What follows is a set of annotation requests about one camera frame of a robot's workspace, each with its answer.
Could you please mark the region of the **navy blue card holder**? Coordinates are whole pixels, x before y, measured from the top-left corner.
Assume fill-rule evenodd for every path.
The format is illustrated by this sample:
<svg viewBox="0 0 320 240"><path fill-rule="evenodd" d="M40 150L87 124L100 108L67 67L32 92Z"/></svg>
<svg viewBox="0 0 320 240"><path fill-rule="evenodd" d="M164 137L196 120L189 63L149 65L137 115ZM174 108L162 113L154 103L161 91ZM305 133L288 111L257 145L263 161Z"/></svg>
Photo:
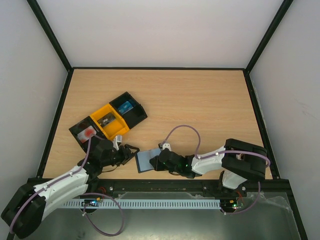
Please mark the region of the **navy blue card holder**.
<svg viewBox="0 0 320 240"><path fill-rule="evenodd" d="M150 160L155 156L158 156L160 152L161 150L159 148L139 151L135 156L138 173L154 170L154 167L150 164Z"/></svg>

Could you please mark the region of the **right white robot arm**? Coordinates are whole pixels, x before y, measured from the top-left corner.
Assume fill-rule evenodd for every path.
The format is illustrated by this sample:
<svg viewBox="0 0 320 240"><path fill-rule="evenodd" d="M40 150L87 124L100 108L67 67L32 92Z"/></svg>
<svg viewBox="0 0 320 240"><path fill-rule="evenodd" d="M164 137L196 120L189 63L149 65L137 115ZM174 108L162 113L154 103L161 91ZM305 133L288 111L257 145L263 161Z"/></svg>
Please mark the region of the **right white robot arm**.
<svg viewBox="0 0 320 240"><path fill-rule="evenodd" d="M265 148L229 138L217 150L199 155L182 156L164 148L149 163L155 171L168 171L188 179L224 169L218 191L229 196L246 181L263 181L271 161Z"/></svg>

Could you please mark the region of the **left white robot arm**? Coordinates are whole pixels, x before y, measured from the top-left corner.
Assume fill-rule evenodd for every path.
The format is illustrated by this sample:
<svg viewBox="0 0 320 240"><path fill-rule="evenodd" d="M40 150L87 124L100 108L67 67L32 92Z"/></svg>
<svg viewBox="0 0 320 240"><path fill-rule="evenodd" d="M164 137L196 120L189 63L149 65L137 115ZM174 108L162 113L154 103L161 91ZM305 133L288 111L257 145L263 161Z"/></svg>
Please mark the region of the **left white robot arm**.
<svg viewBox="0 0 320 240"><path fill-rule="evenodd" d="M75 197L92 197L82 207L83 214L86 215L88 206L108 198L106 191L97 186L103 168L125 165L139 152L138 147L93 135L87 140L84 159L56 178L41 184L26 183L19 187L0 217L9 226L11 234L24 239L50 213Z"/></svg>

